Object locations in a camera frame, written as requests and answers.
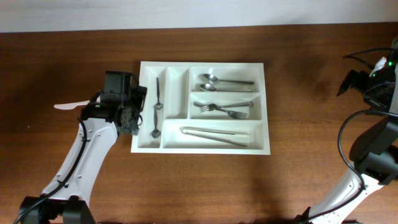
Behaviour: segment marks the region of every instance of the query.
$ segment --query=metal tongs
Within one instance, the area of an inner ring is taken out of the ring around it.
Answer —
[[[226,140],[226,139],[220,139],[220,138],[215,138],[215,137],[211,137],[211,136],[205,136],[205,135],[201,135],[201,134],[189,133],[189,131],[198,131],[198,132],[203,132],[203,133],[215,133],[215,134],[228,134],[228,135],[248,136],[249,134],[245,133],[245,132],[225,131],[225,130],[215,130],[215,129],[204,129],[204,128],[191,128],[191,127],[181,127],[180,131],[181,131],[182,134],[186,134],[186,135],[191,135],[191,136],[195,136],[195,137],[199,137],[199,138],[210,139],[210,140],[219,141],[219,142],[225,142],[225,143],[234,144],[234,145],[237,145],[237,146],[249,147],[247,144],[233,142],[233,141]]]

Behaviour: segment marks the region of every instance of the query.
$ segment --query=silver spoon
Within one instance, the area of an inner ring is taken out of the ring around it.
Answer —
[[[213,85],[217,85],[219,82],[231,82],[231,83],[240,83],[246,85],[254,85],[254,82],[245,82],[245,81],[235,81],[235,80],[220,80],[215,75],[212,74],[202,74],[202,81],[206,83],[210,83]]]
[[[156,78],[156,95],[157,103],[155,104],[155,109],[160,110],[163,108],[163,104],[159,101],[160,91],[159,91],[159,78]]]
[[[154,109],[154,124],[155,124],[155,129],[150,133],[152,138],[158,138],[160,134],[162,133],[157,129],[157,110]]]
[[[251,93],[253,90],[218,90],[212,84],[206,83],[200,85],[201,91],[230,91],[230,92],[241,92],[241,93]]]

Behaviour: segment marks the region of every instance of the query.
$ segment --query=silver fork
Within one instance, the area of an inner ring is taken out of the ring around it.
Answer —
[[[249,115],[247,113],[242,113],[242,112],[237,112],[237,111],[231,111],[231,110],[226,110],[223,109],[222,107],[218,106],[217,104],[209,104],[206,106],[202,106],[201,108],[199,108],[201,113],[205,113],[205,112],[209,112],[209,111],[222,111],[225,112],[228,116],[230,116],[231,118],[234,119],[246,119],[249,117]]]
[[[205,104],[205,103],[200,103],[200,102],[197,102],[197,101],[193,102],[193,105],[197,106],[199,108],[201,108],[202,106],[210,105],[210,104],[211,103]],[[224,105],[224,106],[220,106],[220,107],[222,107],[222,108],[232,108],[232,107],[244,107],[244,106],[253,107],[254,103],[252,101],[248,101],[248,102],[243,102],[243,103],[234,103],[234,104],[231,104],[231,105]]]

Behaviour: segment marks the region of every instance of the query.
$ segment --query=tray compartment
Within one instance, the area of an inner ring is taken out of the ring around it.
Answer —
[[[225,142],[214,141],[183,134],[181,127],[206,128],[226,131],[247,132],[248,136],[232,136],[227,134],[206,133],[217,138],[228,139],[240,143],[248,144],[248,147],[237,146]],[[166,120],[163,126],[163,148],[167,149],[239,149],[240,151],[259,150],[264,145],[264,132],[261,122],[258,121],[201,121],[201,120]]]
[[[188,116],[189,68],[169,67],[165,80],[165,118],[184,119]]]
[[[215,103],[220,106],[252,101],[254,106],[251,108],[234,107],[225,109],[249,113],[249,117],[245,120],[261,120],[261,96],[258,93],[218,93],[217,97],[212,93],[191,93],[189,104],[191,119],[228,119],[237,121],[222,111],[200,113],[199,107],[193,105],[195,101],[204,104]]]
[[[201,91],[200,84],[205,83],[201,75],[209,73],[215,75],[219,80],[236,80],[236,81],[249,81],[254,82],[254,85],[244,85],[229,82],[219,82],[215,87],[218,90],[252,90],[253,92],[259,91],[259,69],[258,68],[223,68],[223,67],[193,67],[190,69],[191,74],[191,90]]]
[[[146,67],[140,74],[140,85],[148,88],[144,109],[141,113],[142,124],[140,125],[138,147],[155,148],[160,147],[161,136],[154,139],[150,133],[154,124],[154,105],[157,103],[156,78],[159,78],[159,99],[164,104],[165,90],[165,67]],[[164,108],[157,111],[157,128],[162,130]]]

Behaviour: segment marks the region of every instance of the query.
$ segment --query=white cutlery tray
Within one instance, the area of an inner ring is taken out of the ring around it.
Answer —
[[[254,81],[255,85],[220,82],[217,89],[253,90],[252,93],[201,91],[200,75],[210,73],[219,79]],[[154,139],[154,105],[157,103],[156,78],[159,78],[160,102],[164,107],[157,111],[158,129],[162,131]],[[194,63],[194,62],[141,62],[139,75],[141,86],[148,88],[143,122],[139,134],[133,136],[131,152],[146,153],[194,153],[194,154],[253,154],[269,155],[266,86],[262,63]],[[247,119],[233,119],[226,113],[211,111],[200,113],[200,103],[229,105],[252,101],[251,108],[229,108],[249,113]],[[207,134],[217,138],[241,142],[248,147],[199,138],[181,133],[180,128],[205,128],[248,133],[248,136]]]

